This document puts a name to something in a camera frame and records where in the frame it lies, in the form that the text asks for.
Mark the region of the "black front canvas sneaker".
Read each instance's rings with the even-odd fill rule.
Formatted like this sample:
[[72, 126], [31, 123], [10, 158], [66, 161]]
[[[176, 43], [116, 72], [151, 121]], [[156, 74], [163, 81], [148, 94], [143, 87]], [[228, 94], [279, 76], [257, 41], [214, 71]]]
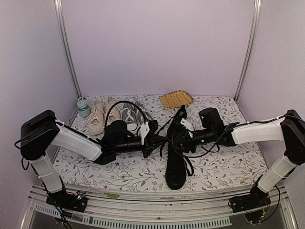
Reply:
[[183, 187], [186, 177], [194, 175], [194, 168], [189, 158], [178, 155], [172, 148], [171, 141], [167, 141], [160, 146], [160, 158], [163, 156], [163, 148], [168, 143], [167, 147], [167, 164], [165, 172], [165, 181], [168, 188], [178, 190]]

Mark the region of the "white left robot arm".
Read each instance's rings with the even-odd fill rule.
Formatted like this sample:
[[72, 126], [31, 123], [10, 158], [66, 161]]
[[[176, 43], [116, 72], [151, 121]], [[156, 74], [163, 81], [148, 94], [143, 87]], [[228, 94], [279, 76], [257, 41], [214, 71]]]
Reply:
[[115, 161], [120, 153], [141, 151], [143, 157], [147, 158], [167, 141], [166, 137], [156, 134], [157, 127], [157, 121], [146, 121], [140, 127], [140, 135], [135, 136], [124, 121], [114, 121], [106, 126], [101, 140], [93, 140], [57, 120], [52, 110], [46, 110], [21, 126], [20, 139], [14, 145], [41, 179], [48, 195], [48, 204], [84, 211], [87, 198], [81, 191], [67, 193], [62, 178], [47, 156], [47, 148], [50, 145], [59, 146], [98, 165]]

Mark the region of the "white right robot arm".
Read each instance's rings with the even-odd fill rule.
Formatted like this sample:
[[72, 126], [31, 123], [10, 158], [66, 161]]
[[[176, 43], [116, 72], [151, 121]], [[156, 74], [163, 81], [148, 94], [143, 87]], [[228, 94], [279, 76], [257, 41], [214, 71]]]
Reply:
[[305, 122], [295, 110], [269, 120], [224, 125], [215, 108], [206, 108], [199, 113], [203, 129], [195, 131], [182, 118], [180, 125], [188, 136], [182, 141], [183, 149], [191, 151], [201, 144], [237, 146], [252, 142], [281, 141], [285, 152], [273, 163], [252, 186], [249, 194], [229, 200], [234, 213], [267, 206], [271, 203], [269, 192], [297, 166], [305, 162]]

